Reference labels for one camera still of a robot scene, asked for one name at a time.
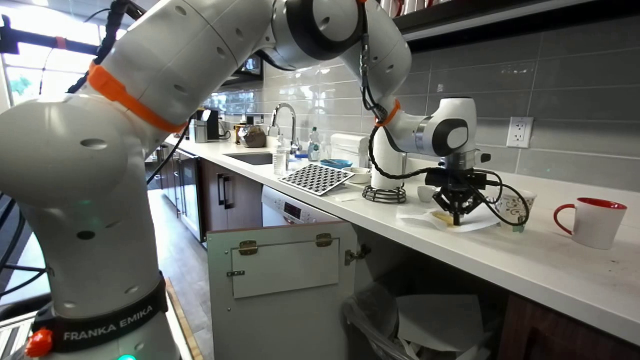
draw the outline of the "white countertop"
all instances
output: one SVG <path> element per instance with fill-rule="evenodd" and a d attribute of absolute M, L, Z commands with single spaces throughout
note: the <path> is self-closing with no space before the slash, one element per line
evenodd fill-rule
<path fill-rule="evenodd" d="M 169 137 L 167 142 L 175 144 L 177 139 Z M 272 165 L 255 166 L 224 156 L 269 149 L 246 149 L 232 142 L 187 140 L 180 148 L 640 345 L 638 193 L 501 174 L 505 183 L 538 193 L 524 233 L 505 233 L 496 227 L 461 234 L 444 233 L 395 217 L 399 206 L 436 206 L 418 201 L 417 182 L 406 185 L 408 203 L 403 205 L 378 204 L 361 197 L 339 201 L 331 192 L 318 197 L 281 183 L 273 174 Z M 354 193 L 362 192 L 360 186 L 347 185 L 347 188 Z M 339 192 L 342 195 L 348 190 Z M 553 209 L 578 196 L 605 197 L 629 206 L 611 250 L 579 245 L 555 225 Z M 571 224 L 570 211 L 566 212 L 569 214 L 561 220 Z"/>

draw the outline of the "open cabinet door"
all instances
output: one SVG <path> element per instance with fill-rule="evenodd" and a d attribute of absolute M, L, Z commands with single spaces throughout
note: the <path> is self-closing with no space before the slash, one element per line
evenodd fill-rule
<path fill-rule="evenodd" d="M 354 290 L 348 222 L 207 234 L 216 360 L 341 360 Z"/>

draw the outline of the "blue bowl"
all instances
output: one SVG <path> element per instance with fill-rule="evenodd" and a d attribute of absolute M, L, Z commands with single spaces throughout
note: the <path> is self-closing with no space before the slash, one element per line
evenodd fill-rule
<path fill-rule="evenodd" d="M 340 160 L 340 159 L 330 159 L 331 161 L 335 162 L 334 163 L 330 163 L 327 160 L 320 160 L 320 164 L 326 166 L 326 167 L 332 167 L 332 168 L 346 168 L 346 167 L 350 167 L 351 165 L 353 165 L 352 161 L 349 160 Z"/>

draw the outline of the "wall outlet cover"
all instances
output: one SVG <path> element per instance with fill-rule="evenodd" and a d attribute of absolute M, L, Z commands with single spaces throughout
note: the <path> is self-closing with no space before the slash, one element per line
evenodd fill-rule
<path fill-rule="evenodd" d="M 511 117 L 507 147 L 528 148 L 533 129 L 532 117 Z"/>

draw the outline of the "cabinet latch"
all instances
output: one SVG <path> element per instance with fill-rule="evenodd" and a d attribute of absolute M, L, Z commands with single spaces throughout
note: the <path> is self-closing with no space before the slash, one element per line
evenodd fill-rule
<path fill-rule="evenodd" d="M 366 244 L 362 244 L 360 246 L 360 251 L 358 251 L 357 253 L 354 253 L 351 250 L 347 250 L 344 252 L 344 266 L 349 266 L 356 260 L 362 260 L 366 258 L 370 253 L 371 249 Z"/>
<path fill-rule="evenodd" d="M 228 271 L 227 272 L 227 277 L 242 276 L 242 275 L 244 275 L 244 270 Z"/>
<path fill-rule="evenodd" d="M 255 240 L 241 241 L 238 247 L 240 255 L 255 255 L 258 253 L 258 243 Z"/>
<path fill-rule="evenodd" d="M 333 243 L 333 238 L 330 233 L 322 233 L 316 235 L 316 246 L 317 247 L 327 247 L 331 246 Z"/>

